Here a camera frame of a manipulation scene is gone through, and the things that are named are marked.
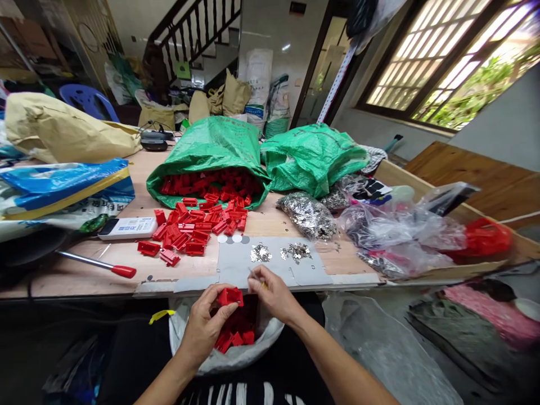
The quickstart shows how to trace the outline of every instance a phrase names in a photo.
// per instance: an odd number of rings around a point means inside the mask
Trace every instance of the wooden table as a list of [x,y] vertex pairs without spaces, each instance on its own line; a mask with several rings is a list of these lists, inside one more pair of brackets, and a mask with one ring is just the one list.
[[[163,208],[146,191],[146,179],[167,156],[168,154],[163,152],[142,150],[128,158],[136,198],[122,211],[120,217],[150,217],[154,216],[154,209]],[[275,203],[280,196],[277,193],[269,193],[259,209],[248,214],[245,235],[249,237],[301,236],[289,217],[275,208]],[[326,272],[335,275],[332,277],[334,284],[304,286],[299,289],[353,290],[373,287],[381,283],[378,273],[356,256],[357,248],[346,236],[341,236],[339,245],[340,249],[335,243],[316,244]],[[117,295],[171,296],[173,286],[179,279],[217,274],[219,244],[217,238],[212,237],[204,256],[190,257],[182,254],[180,263],[173,268],[166,267],[157,256],[152,258],[141,255],[134,241],[109,243],[96,238],[81,242],[69,251],[106,263],[135,267],[137,274],[129,280],[104,269],[59,258],[52,268],[33,276],[32,297],[57,299]],[[12,290],[0,292],[0,299],[28,297],[28,282],[28,280],[23,280]]]

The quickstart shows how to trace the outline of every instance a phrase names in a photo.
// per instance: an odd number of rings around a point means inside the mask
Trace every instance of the window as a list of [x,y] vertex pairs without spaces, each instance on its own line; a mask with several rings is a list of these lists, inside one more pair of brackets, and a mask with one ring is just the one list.
[[535,0],[427,0],[404,18],[358,107],[459,131],[540,60]]

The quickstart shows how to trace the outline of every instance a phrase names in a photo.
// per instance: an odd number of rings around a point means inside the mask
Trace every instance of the white plastic bag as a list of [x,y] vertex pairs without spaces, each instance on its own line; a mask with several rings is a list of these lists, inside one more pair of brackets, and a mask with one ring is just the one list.
[[266,103],[270,93],[272,74],[271,49],[252,49],[247,53],[247,82],[251,86],[251,97],[244,110],[247,122],[262,132],[266,123]]
[[285,74],[272,83],[272,90],[268,99],[268,119],[264,129],[266,139],[287,132],[290,117],[289,75]]
[[[169,318],[170,350],[173,355],[180,347],[190,317],[190,310],[195,301],[197,298],[169,300],[169,308],[175,308],[174,315]],[[280,337],[284,326],[279,319],[272,318],[266,308],[259,304],[259,318],[261,317],[264,317],[265,320],[259,324],[266,326],[253,345],[231,346],[225,354],[215,349],[212,350],[210,356],[199,367],[197,375],[240,370],[261,358]]]
[[377,301],[337,292],[322,307],[328,333],[400,404],[463,404],[413,333],[386,314]]
[[118,105],[131,102],[131,94],[129,94],[128,88],[124,84],[122,75],[109,62],[105,62],[105,78]]

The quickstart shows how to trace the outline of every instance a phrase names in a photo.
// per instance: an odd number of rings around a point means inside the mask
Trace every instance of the wooden board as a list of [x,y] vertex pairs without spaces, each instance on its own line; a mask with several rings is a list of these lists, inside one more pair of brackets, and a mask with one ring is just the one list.
[[[152,170],[161,164],[167,153],[148,152],[142,150],[129,157],[129,172],[133,181],[136,198],[122,211],[120,217],[149,217],[154,216],[154,209],[162,208],[146,190],[146,179]],[[290,222],[289,217],[275,208],[280,194],[270,193],[257,211],[251,211],[247,216],[245,235],[257,236],[287,236],[299,237],[300,232]],[[164,209],[166,215],[170,210]],[[361,275],[378,274],[356,255],[357,248],[346,237],[339,241],[340,249],[335,243],[317,243],[317,251],[325,265],[326,272],[331,275]],[[52,266],[37,274],[32,283],[32,296],[44,297],[73,297],[73,296],[103,296],[103,295],[132,295],[142,283],[159,284],[161,282],[176,282],[184,277],[205,277],[216,274],[219,246],[213,235],[206,253],[202,257],[189,257],[184,254],[176,267],[166,267],[158,257],[152,258],[141,255],[134,241],[112,241],[111,243],[98,238],[79,243],[70,252],[106,263],[132,266],[137,274],[131,280],[116,276],[104,269],[73,260],[60,258]],[[0,299],[27,297],[25,280],[12,290],[0,292]],[[167,285],[159,295],[168,296],[173,285]]]
[[[433,142],[405,170],[434,186],[458,181],[481,188],[467,203],[498,221],[540,210],[540,173],[442,142]],[[508,226],[540,225],[540,214]]]

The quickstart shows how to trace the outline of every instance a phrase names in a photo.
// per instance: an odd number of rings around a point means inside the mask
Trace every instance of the gray cloth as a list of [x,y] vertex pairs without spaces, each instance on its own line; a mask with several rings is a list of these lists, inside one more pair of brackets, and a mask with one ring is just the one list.
[[516,390],[515,358],[486,319],[438,298],[411,306],[408,314],[410,324],[478,384],[493,393]]

